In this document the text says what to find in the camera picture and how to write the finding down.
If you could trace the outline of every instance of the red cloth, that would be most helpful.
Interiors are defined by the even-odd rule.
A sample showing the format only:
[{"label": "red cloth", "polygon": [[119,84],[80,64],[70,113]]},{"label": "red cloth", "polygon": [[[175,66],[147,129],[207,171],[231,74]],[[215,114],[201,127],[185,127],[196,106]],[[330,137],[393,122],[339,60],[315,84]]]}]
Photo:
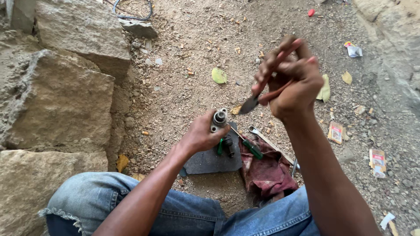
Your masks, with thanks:
[{"label": "red cloth", "polygon": [[242,159],[241,174],[247,191],[256,187],[261,191],[261,197],[269,198],[286,189],[298,189],[296,181],[289,174],[289,162],[280,152],[275,151],[258,136],[255,136],[253,140],[242,137],[256,144],[263,154],[263,158],[258,160],[242,142],[239,142]]}]

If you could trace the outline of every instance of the blue jeans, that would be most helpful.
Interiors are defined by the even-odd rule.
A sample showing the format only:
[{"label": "blue jeans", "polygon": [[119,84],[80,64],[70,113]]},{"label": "blue jeans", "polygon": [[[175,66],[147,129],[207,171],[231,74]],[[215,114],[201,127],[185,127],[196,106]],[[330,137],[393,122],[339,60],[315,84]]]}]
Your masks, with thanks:
[{"label": "blue jeans", "polygon": [[[40,216],[67,219],[83,236],[90,236],[139,182],[115,172],[72,176],[54,193]],[[54,221],[47,224],[51,236]],[[308,236],[320,235],[305,187],[261,208],[225,217],[218,201],[170,190],[150,231],[151,236]]]}]

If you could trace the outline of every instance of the twig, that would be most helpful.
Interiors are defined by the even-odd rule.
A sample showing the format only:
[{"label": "twig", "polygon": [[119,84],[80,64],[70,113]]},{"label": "twig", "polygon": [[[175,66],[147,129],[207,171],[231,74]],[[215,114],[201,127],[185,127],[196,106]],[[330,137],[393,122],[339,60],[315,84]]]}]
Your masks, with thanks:
[{"label": "twig", "polygon": [[276,129],[276,136],[278,137],[278,133],[277,133],[277,126],[276,126],[276,124],[274,123],[274,128]]}]

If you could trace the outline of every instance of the red bottle cap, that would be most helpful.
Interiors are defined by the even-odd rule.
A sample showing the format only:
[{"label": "red bottle cap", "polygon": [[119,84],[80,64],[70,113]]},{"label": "red bottle cap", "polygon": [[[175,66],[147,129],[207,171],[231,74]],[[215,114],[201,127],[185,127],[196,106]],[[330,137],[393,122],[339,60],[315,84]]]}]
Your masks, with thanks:
[{"label": "red bottle cap", "polygon": [[314,9],[311,9],[311,10],[308,11],[308,16],[309,17],[312,17],[314,14],[315,14],[315,10]]}]

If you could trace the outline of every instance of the screwdriver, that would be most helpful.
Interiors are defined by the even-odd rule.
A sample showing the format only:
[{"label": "screwdriver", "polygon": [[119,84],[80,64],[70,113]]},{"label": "screwdriver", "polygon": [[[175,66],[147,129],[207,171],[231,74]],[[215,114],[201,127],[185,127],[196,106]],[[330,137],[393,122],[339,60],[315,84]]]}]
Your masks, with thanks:
[{"label": "screwdriver", "polygon": [[242,144],[245,145],[251,151],[251,153],[255,156],[255,158],[261,160],[263,158],[263,154],[258,150],[258,148],[252,145],[247,139],[242,138],[242,136],[233,127],[231,128],[233,131],[235,131],[235,133],[239,136],[239,138],[243,140]]}]

